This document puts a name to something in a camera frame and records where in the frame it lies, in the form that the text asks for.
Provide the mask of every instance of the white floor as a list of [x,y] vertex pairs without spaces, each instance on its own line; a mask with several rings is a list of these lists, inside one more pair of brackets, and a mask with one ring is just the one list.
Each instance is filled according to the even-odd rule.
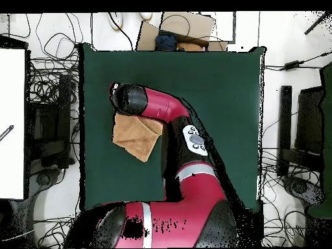
[[[74,24],[77,40],[91,43],[90,34],[90,14],[75,14],[80,21],[83,38],[80,35],[78,22],[69,14]],[[232,39],[230,27],[232,17],[229,13],[216,12],[218,37],[229,41]],[[27,35],[29,28],[25,14],[11,15],[10,32],[22,36]],[[40,14],[29,14],[31,35],[26,40],[29,42],[31,56],[45,57],[40,49],[35,30],[40,20]],[[323,23],[317,26],[314,31],[305,35],[307,28],[319,17],[317,12],[237,12],[236,16],[236,39],[235,44],[228,46],[228,51],[249,51],[252,47],[265,46],[267,53],[265,65],[284,65],[284,63],[294,60],[306,60],[332,50],[331,29]],[[151,23],[158,27],[161,21],[161,13],[154,13]],[[137,35],[141,24],[141,18],[136,13],[123,13],[123,30],[129,35],[133,46],[136,45]],[[47,40],[57,32],[64,32],[72,37],[73,30],[69,27],[69,20],[65,14],[44,14],[39,27],[38,36],[41,43],[45,45]],[[63,42],[59,55],[67,55],[71,51],[72,45]],[[108,21],[107,13],[94,14],[93,16],[93,44],[97,50],[130,50],[127,38],[121,33],[114,31]],[[57,44],[48,46],[48,51],[56,49]],[[332,61],[332,54],[327,57],[317,58],[307,62],[307,66],[322,67]],[[292,112],[297,111],[297,98],[301,89],[320,86],[319,71],[317,69],[296,69],[294,71],[272,71],[265,70],[265,98],[264,98],[264,118],[263,130],[278,120],[279,113],[279,91],[282,85],[291,85],[293,90]],[[294,145],[296,115],[292,116],[292,145]],[[269,128],[263,138],[263,147],[277,147],[278,124]],[[276,154],[276,150],[266,150]],[[44,220],[58,217],[74,217],[75,206],[78,200],[79,165],[70,166],[67,170],[63,182],[44,191],[36,203],[34,219]],[[265,196],[278,208],[281,218],[292,209],[301,209],[298,200],[286,194],[282,187],[275,186],[277,199],[274,202],[275,194],[271,188],[266,188]],[[271,204],[265,204],[264,212],[266,220],[277,217],[276,210]],[[303,226],[303,217],[300,214],[293,214],[287,219],[292,225]],[[266,226],[280,226],[280,222],[274,221]],[[45,234],[49,225],[36,225],[36,237],[40,238]],[[276,229],[266,229],[267,232],[278,231]],[[281,239],[269,238],[274,245],[281,245]],[[49,244],[54,244],[54,240],[48,238]]]

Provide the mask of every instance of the electric cable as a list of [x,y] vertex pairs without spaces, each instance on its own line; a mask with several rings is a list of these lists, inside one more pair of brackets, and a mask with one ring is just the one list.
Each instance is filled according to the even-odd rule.
[[170,16],[167,16],[165,19],[163,19],[163,20],[161,21],[161,23],[160,23],[160,28],[161,28],[161,26],[163,25],[163,22],[164,22],[165,20],[167,20],[167,19],[169,19],[169,18],[171,18],[171,17],[173,17],[173,16],[178,16],[178,17],[184,18],[184,19],[186,20],[186,22],[188,23],[188,32],[187,32],[187,34],[185,35],[185,37],[187,37],[187,36],[189,35],[189,33],[190,33],[190,23],[189,23],[188,19],[185,18],[185,17],[182,16],[182,15],[179,15],[179,14],[172,14],[172,15],[170,15]]
[[31,27],[30,27],[30,22],[29,22],[29,18],[28,18],[28,14],[25,14],[25,16],[27,17],[27,23],[28,23],[28,27],[29,27],[29,33],[26,35],[26,36],[20,36],[20,35],[17,35],[17,34],[11,34],[10,33],[10,17],[8,17],[8,33],[2,33],[0,35],[8,35],[8,37],[10,36],[15,36],[15,37],[18,37],[18,38],[28,38],[31,34]]
[[129,36],[116,24],[116,22],[114,21],[114,19],[112,18],[111,13],[108,13],[109,17],[111,18],[111,21],[114,23],[115,26],[117,26],[117,28],[124,34],[124,36],[126,36],[130,42],[130,46],[132,48],[132,51],[134,50],[134,48],[132,47],[132,40],[130,40]]
[[265,131],[263,132],[262,138],[263,138],[265,132],[267,131],[267,129],[269,129],[271,126],[275,125],[275,124],[278,123],[279,121],[280,121],[280,119],[278,119],[275,123],[272,123],[269,127],[267,127],[267,128],[265,129]]

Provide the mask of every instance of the white board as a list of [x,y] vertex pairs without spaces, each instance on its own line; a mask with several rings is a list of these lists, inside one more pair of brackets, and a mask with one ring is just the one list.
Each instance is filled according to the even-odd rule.
[[0,198],[23,199],[25,50],[0,49]]

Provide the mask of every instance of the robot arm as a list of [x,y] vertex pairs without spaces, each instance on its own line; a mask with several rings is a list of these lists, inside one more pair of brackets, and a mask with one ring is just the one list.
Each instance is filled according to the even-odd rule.
[[164,123],[161,162],[166,200],[132,202],[110,211],[98,225],[92,246],[237,246],[226,195],[186,107],[172,95],[116,82],[110,87],[110,100],[118,113]]

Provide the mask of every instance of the green mat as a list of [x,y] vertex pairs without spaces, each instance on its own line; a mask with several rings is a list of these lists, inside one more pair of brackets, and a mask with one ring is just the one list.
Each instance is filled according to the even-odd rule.
[[146,163],[112,143],[111,82],[141,84],[191,103],[224,160],[240,199],[256,208],[261,55],[96,52],[84,49],[84,208],[163,200],[160,138]]

